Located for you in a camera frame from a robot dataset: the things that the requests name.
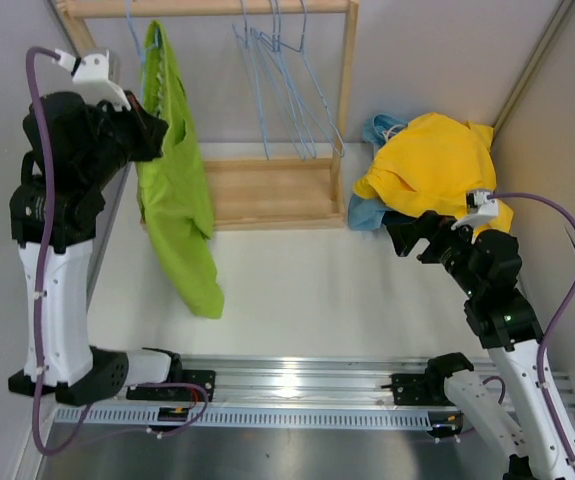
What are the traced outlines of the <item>light blue shorts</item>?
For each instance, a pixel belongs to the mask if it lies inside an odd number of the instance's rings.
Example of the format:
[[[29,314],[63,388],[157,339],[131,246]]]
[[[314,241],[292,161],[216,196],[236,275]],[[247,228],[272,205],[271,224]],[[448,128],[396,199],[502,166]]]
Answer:
[[[378,113],[363,122],[362,140],[370,144],[376,154],[407,125],[405,120],[388,113]],[[349,201],[347,221],[351,230],[374,231],[382,226],[409,223],[412,218],[386,206],[379,198],[363,199],[353,193]]]

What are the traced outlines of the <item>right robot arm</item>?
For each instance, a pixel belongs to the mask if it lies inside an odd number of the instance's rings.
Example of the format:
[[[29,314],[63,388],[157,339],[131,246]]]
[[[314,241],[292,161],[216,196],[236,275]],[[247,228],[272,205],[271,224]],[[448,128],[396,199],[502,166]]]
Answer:
[[[451,402],[482,439],[507,461],[507,479],[575,479],[575,429],[543,356],[545,335],[517,287],[519,245],[508,233],[470,225],[433,211],[406,223],[387,223],[394,250],[408,256],[419,240],[423,264],[439,264],[466,295],[464,313],[496,366],[514,411],[486,392],[461,353],[429,360],[425,395]]]

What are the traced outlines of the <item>lime green shorts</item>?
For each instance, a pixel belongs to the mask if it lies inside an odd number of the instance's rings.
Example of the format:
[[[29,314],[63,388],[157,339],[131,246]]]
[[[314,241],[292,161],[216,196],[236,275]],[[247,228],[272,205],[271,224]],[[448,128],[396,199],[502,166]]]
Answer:
[[[168,125],[162,156],[136,165],[137,202],[151,246],[190,312],[218,319],[224,294],[208,241],[215,210],[174,49],[153,20],[145,38],[143,107]]]

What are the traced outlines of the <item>blue hanger of yellow shorts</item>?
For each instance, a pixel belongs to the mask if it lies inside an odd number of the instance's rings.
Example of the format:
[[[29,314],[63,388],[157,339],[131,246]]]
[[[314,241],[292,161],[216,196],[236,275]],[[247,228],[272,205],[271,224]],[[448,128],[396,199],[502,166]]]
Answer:
[[[232,25],[232,31],[234,33],[235,42],[238,48],[238,52],[241,58],[241,62],[245,71],[245,75],[250,87],[251,95],[253,98],[256,115],[258,119],[259,132],[261,135],[261,142],[263,146],[264,156],[267,161],[270,160],[269,145],[267,140],[267,130],[266,121],[264,117],[264,109],[262,104],[262,94],[260,88],[260,81],[258,76],[258,70],[256,65],[255,54],[251,48],[250,42],[250,30],[248,24],[248,15],[246,9],[246,2],[244,0],[239,1],[239,6],[241,8],[241,14],[243,18],[242,31],[239,32],[236,25]]]

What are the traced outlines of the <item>blue hanger of navy shorts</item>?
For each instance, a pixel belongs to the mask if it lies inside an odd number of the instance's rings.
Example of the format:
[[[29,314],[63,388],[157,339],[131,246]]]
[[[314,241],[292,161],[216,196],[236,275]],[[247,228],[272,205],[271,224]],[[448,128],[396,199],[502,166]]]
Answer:
[[[302,7],[302,27],[297,43],[282,39],[282,9],[279,1],[269,1],[272,17],[270,33],[259,31],[254,34],[255,50],[260,69],[267,81],[269,91],[278,116],[288,139],[298,157],[302,160],[316,157],[313,133],[306,120],[308,107],[294,80],[287,62],[287,53],[304,53],[307,26],[307,10],[304,1]]]

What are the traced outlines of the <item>blue hanger of camouflage shorts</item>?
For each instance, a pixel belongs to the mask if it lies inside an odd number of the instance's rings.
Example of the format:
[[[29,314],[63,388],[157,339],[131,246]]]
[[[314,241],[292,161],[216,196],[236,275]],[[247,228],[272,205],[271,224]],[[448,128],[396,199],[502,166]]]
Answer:
[[[330,106],[325,98],[323,90],[318,82],[318,78],[311,67],[308,59],[306,42],[308,30],[308,9],[305,1],[298,1],[301,7],[299,15],[302,17],[301,30],[297,43],[289,42],[283,39],[283,9],[280,1],[271,1],[272,15],[275,25],[272,33],[272,49],[277,61],[277,69],[282,77],[286,90],[288,104],[291,109],[292,124],[295,128],[299,147],[296,148],[302,160],[315,159],[317,157],[317,150],[314,146],[313,128],[316,128],[323,136],[323,139],[329,144],[332,152],[343,157],[345,154],[345,142],[341,137],[340,131],[336,122],[332,119]],[[308,79],[320,101],[325,113],[325,120],[327,125],[324,126],[322,120],[313,113],[309,104],[303,97],[299,87],[296,85],[290,68],[287,65],[287,53],[294,53],[302,66],[304,67]]]

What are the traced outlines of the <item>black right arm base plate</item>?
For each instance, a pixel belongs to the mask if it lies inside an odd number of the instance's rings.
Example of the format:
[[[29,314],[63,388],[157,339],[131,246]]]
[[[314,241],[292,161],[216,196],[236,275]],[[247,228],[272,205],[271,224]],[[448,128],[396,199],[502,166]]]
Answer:
[[[394,373],[381,386],[388,390],[397,406],[448,406],[451,402],[440,393],[436,384],[425,374]]]

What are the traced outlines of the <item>yellow shorts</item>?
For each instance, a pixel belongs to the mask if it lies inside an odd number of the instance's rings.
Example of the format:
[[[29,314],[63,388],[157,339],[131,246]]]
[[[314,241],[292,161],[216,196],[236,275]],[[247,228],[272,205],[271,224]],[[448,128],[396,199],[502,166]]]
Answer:
[[[469,190],[496,190],[491,126],[462,123],[435,112],[407,122],[374,155],[352,194],[379,198],[413,218],[434,211],[461,219],[467,214]]]

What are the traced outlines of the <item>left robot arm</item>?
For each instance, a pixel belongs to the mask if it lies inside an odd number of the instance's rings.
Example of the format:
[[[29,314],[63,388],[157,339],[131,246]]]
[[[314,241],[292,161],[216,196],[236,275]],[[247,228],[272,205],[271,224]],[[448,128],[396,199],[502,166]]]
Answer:
[[[168,129],[132,92],[126,99],[126,106],[115,106],[88,103],[71,91],[41,97],[50,167],[35,112],[23,120],[31,149],[9,207],[28,289],[29,342],[24,367],[8,380],[13,393],[85,406],[141,384],[164,400],[183,390],[178,355],[107,350],[89,341],[87,280],[103,190],[128,163],[160,157]]]

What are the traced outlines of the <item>blue hanger of light shorts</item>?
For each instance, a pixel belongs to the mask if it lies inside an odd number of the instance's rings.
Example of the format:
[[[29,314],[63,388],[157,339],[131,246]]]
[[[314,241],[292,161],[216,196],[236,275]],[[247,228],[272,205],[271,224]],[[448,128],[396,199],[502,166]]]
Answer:
[[[277,114],[285,133],[287,134],[288,140],[291,143],[297,157],[302,160],[296,151],[296,148],[300,146],[298,142],[298,137],[295,128],[292,124],[292,114],[290,105],[288,104],[287,90],[282,77],[280,76],[277,69],[277,61],[275,54],[272,49],[272,33],[273,27],[275,25],[274,18],[272,15],[272,7],[268,1],[270,7],[272,28],[271,32],[267,33],[258,27],[249,27],[250,30],[250,42],[253,53],[256,58],[256,65],[258,70],[258,76],[260,81],[260,88],[262,94],[262,104],[264,109],[264,117],[266,121],[267,130],[267,140],[269,145],[269,153],[271,153],[270,140],[269,140],[269,125],[267,123],[266,107],[267,102],[263,99],[263,89],[267,90],[267,94],[271,98],[270,103],[275,108],[275,113]]]

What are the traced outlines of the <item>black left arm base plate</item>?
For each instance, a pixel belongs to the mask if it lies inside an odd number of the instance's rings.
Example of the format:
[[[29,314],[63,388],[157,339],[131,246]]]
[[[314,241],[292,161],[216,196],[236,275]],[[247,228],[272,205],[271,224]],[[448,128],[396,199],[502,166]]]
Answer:
[[[214,370],[183,369],[172,372],[164,380],[165,386],[144,388],[138,386],[128,389],[126,398],[133,401],[151,402],[201,402],[202,394],[197,386],[203,388],[212,400],[216,387],[216,372]]]

